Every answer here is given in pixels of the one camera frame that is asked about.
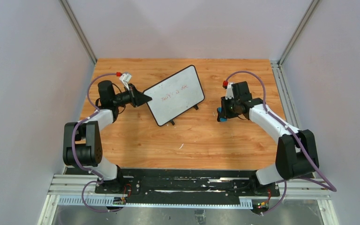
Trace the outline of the white whiteboard black frame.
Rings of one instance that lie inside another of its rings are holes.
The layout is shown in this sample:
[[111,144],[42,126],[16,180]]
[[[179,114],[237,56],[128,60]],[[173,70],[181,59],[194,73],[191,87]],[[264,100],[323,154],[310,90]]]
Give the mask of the white whiteboard black frame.
[[161,80],[143,91],[152,98],[147,106],[158,126],[171,123],[191,108],[198,108],[198,104],[205,99],[205,94],[196,67],[188,67]]

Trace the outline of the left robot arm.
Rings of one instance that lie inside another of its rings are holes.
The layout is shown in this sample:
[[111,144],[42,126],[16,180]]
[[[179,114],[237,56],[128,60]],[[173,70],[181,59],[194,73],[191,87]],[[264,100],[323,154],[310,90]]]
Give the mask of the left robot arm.
[[99,82],[97,87],[100,105],[96,106],[94,113],[64,126],[63,161],[67,166],[96,175],[98,184],[107,182],[122,186],[124,181],[120,167],[103,156],[100,132],[117,120],[119,108],[126,105],[139,107],[152,98],[138,91],[131,83],[128,89],[119,93],[115,93],[115,84],[109,80]]

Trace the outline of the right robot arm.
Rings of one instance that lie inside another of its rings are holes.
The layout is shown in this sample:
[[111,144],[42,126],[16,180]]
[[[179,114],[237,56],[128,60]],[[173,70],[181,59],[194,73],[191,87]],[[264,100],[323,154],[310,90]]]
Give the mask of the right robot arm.
[[278,117],[261,98],[253,98],[247,82],[223,82],[226,95],[221,97],[217,120],[243,115],[259,125],[277,144],[275,163],[259,169],[253,176],[257,185],[268,185],[314,172],[319,167],[315,136]]

